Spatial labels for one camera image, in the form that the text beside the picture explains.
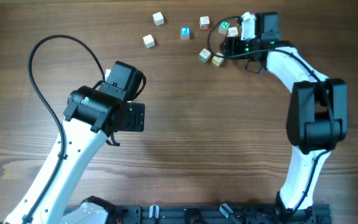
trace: black base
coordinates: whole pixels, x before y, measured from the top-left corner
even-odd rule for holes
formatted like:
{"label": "black base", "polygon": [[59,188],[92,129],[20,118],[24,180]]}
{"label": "black base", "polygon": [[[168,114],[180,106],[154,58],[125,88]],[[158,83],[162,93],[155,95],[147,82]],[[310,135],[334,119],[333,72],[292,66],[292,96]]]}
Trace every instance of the black base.
{"label": "black base", "polygon": [[[160,207],[158,219],[155,219],[149,218],[150,207],[111,205],[109,213],[114,213],[115,215],[111,216],[106,223],[116,223],[116,220],[120,220],[122,224],[233,224],[230,219],[227,219],[219,211],[219,206]],[[276,207],[274,204],[260,204],[231,206],[231,209],[234,212],[234,216],[243,224],[281,224],[280,215],[276,212]],[[66,209],[65,214],[75,209]],[[291,221],[288,224],[332,224],[329,205],[313,205],[308,209],[308,213],[311,213],[311,215],[306,221]]]}

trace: small cube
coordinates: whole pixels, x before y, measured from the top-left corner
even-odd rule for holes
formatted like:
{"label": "small cube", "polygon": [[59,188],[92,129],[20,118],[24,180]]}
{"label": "small cube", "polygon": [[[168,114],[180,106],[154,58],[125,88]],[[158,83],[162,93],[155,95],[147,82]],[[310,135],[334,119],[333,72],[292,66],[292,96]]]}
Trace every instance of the small cube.
{"label": "small cube", "polygon": [[201,29],[209,29],[209,16],[200,17]]}
{"label": "small cube", "polygon": [[[217,52],[216,55],[223,56],[223,54],[219,52]],[[216,55],[212,58],[212,63],[219,67],[223,63],[224,59],[221,57],[217,57]]]}
{"label": "small cube", "polygon": [[164,17],[162,16],[161,12],[153,14],[153,21],[156,26],[159,26],[164,23]]}
{"label": "small cube", "polygon": [[154,46],[154,39],[151,34],[143,37],[144,45],[146,45],[147,48],[151,48]]}
{"label": "small cube", "polygon": [[236,27],[230,27],[227,30],[227,36],[228,37],[238,37],[239,36],[239,31],[237,30]]}
{"label": "small cube", "polygon": [[222,22],[221,25],[219,26],[219,32],[223,35],[226,35],[229,27],[230,27],[230,23]]}
{"label": "small cube", "polygon": [[206,63],[208,61],[208,59],[210,58],[210,56],[211,56],[211,52],[209,52],[209,50],[207,50],[207,49],[204,49],[200,53],[200,60],[202,62]]}
{"label": "small cube", "polygon": [[182,27],[181,28],[180,38],[182,40],[190,40],[190,27]]}

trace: yellow cube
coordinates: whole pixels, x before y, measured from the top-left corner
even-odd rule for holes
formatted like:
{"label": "yellow cube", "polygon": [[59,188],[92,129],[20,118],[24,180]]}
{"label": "yellow cube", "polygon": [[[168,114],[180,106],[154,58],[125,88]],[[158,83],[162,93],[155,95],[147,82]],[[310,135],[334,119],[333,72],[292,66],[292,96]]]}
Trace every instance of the yellow cube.
{"label": "yellow cube", "polygon": [[[216,53],[216,55],[223,56],[223,54],[221,54],[219,52]],[[217,57],[216,55],[212,58],[212,63],[219,67],[223,63],[224,59],[221,57]]]}

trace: letter cube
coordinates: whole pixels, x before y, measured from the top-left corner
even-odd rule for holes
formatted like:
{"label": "letter cube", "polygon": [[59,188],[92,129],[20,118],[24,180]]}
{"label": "letter cube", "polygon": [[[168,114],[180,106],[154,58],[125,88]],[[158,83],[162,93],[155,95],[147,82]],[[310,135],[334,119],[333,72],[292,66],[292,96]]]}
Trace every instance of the letter cube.
{"label": "letter cube", "polygon": [[180,30],[180,38],[182,40],[190,39],[190,27],[182,27]]}
{"label": "letter cube", "polygon": [[[217,52],[216,55],[223,56],[223,54],[221,54],[219,52]],[[212,58],[212,63],[219,67],[223,63],[224,59],[221,57],[217,57],[216,55]]]}
{"label": "letter cube", "polygon": [[154,39],[151,34],[143,37],[144,45],[146,45],[147,48],[151,48],[154,46]]}
{"label": "letter cube", "polygon": [[156,26],[159,26],[164,23],[164,17],[162,16],[161,12],[153,14],[153,21]]}
{"label": "letter cube", "polygon": [[209,16],[200,17],[201,29],[209,29]]}
{"label": "letter cube", "polygon": [[200,53],[200,60],[202,62],[206,63],[210,56],[211,56],[211,52],[209,52],[209,50],[207,50],[207,49],[204,49]]}
{"label": "letter cube", "polygon": [[237,30],[236,27],[230,27],[227,30],[227,36],[228,37],[238,37],[239,36],[239,31]]}
{"label": "letter cube", "polygon": [[219,26],[219,32],[221,34],[226,35],[227,34],[227,30],[230,27],[230,23],[228,22],[222,22],[221,25]]}

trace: wooden tabletop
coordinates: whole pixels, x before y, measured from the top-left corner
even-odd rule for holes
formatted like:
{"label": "wooden tabletop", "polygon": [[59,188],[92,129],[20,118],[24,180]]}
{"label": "wooden tabletop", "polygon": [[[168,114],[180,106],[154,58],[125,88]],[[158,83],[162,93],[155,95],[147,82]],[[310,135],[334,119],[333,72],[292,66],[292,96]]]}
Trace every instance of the wooden tabletop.
{"label": "wooden tabletop", "polygon": [[[156,27],[159,11],[165,23]],[[90,195],[115,204],[274,203],[291,156],[288,90],[269,72],[245,71],[245,61],[218,68],[198,58],[208,33],[201,16],[213,25],[246,11],[278,11],[282,39],[315,69],[347,82],[348,135],[325,163],[314,201],[331,205],[334,223],[358,223],[358,1],[296,0],[0,4],[0,221],[58,133],[27,73],[33,46],[52,34],[85,42],[104,69],[120,60],[147,76],[136,99],[146,105],[145,131],[119,133],[121,147],[101,148],[69,204]],[[181,26],[191,27],[190,40],[180,39]],[[148,34],[152,49],[142,40]],[[214,33],[214,49],[223,38]],[[88,52],[64,39],[41,46],[33,69],[60,119],[71,91],[101,79]]]}

